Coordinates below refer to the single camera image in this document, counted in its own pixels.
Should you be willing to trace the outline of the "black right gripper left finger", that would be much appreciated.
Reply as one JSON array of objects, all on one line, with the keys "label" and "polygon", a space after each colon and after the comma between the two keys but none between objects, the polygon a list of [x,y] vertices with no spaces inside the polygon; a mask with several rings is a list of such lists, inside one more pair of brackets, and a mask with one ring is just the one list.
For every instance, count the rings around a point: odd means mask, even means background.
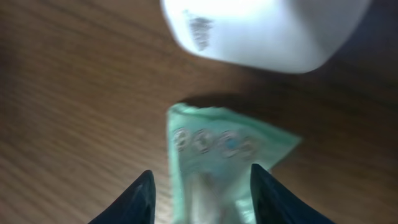
[{"label": "black right gripper left finger", "polygon": [[154,224],[155,205],[154,175],[146,170],[89,224]]}]

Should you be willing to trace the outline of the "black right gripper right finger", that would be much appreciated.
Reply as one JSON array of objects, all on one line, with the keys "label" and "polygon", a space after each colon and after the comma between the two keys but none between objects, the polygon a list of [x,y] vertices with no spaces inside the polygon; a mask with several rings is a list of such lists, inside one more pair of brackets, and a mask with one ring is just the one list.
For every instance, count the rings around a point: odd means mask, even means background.
[{"label": "black right gripper right finger", "polygon": [[250,188],[257,224],[332,224],[284,187],[259,164],[251,166]]}]

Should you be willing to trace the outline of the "teal crinkled snack pack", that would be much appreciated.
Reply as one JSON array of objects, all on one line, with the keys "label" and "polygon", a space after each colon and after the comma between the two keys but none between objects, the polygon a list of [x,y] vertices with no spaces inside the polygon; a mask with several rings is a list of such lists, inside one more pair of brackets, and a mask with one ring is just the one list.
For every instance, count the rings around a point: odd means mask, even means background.
[{"label": "teal crinkled snack pack", "polygon": [[171,106],[167,142],[172,223],[255,223],[251,166],[271,170],[301,140],[226,108]]}]

